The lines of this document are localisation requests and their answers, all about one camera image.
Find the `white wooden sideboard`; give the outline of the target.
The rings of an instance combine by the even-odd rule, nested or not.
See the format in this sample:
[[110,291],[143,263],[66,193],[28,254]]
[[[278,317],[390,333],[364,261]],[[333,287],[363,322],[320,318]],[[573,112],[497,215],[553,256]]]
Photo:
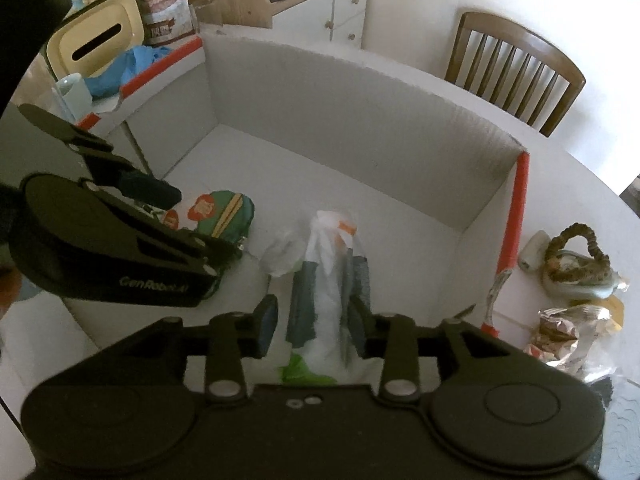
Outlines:
[[225,25],[272,29],[287,37],[359,49],[368,0],[213,0]]

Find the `green cartoon pouch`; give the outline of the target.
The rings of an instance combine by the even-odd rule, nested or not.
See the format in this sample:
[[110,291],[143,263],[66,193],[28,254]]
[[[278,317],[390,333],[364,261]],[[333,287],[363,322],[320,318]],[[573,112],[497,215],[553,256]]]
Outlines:
[[216,271],[216,281],[205,293],[208,299],[218,290],[224,272],[243,255],[243,244],[255,218],[254,202],[246,195],[229,190],[207,192],[183,200],[174,208],[157,214],[168,229],[188,230],[215,249],[216,256],[208,264]]

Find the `red white cardboard box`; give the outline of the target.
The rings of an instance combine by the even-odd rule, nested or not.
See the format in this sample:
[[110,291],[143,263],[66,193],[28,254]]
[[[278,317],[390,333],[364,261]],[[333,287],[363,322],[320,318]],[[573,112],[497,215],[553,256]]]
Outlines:
[[435,326],[486,298],[518,250],[523,145],[480,117],[472,96],[367,51],[205,34],[190,58],[154,75],[89,125],[128,126],[153,176],[185,200],[229,190],[255,218],[219,289],[176,315],[186,325],[279,303],[268,354],[246,359],[250,386],[277,385],[291,279],[260,267],[283,232],[318,210],[352,219],[370,271],[370,307]]

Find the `cream tissue box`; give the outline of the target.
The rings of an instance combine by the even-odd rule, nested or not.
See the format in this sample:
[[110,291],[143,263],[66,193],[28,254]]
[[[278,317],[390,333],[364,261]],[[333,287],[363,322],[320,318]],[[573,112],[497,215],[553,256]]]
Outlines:
[[95,77],[122,52],[144,41],[137,0],[96,0],[63,22],[44,52],[56,79]]

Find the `silver foil snack bag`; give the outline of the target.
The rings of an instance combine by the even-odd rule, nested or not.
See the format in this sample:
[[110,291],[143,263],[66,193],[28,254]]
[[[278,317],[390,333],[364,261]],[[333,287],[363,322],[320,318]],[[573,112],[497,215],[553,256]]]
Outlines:
[[612,348],[622,328],[610,309],[596,304],[541,310],[524,352],[590,384],[615,373]]

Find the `white green plastic packet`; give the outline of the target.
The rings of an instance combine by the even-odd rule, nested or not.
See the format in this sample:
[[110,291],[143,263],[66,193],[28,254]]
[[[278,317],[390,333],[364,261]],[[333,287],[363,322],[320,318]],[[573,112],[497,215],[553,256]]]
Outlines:
[[279,382],[337,386],[364,382],[369,365],[350,336],[352,297],[370,310],[370,271],[352,219],[318,210],[283,232],[265,250],[260,267],[270,278],[290,278],[282,344],[274,350]]

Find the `wooden dining chair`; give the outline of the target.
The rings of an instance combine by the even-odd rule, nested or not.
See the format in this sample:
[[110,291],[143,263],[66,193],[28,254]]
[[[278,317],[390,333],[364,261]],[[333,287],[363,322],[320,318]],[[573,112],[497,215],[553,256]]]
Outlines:
[[461,15],[445,80],[548,138],[586,85],[578,66],[536,32],[502,16]]

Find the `blue cloth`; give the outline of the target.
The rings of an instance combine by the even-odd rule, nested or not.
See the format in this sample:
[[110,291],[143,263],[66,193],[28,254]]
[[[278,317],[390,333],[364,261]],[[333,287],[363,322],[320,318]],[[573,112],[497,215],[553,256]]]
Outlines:
[[99,76],[85,78],[85,84],[94,100],[116,96],[124,84],[128,84],[135,76],[166,58],[171,52],[168,47],[133,47],[117,55]]

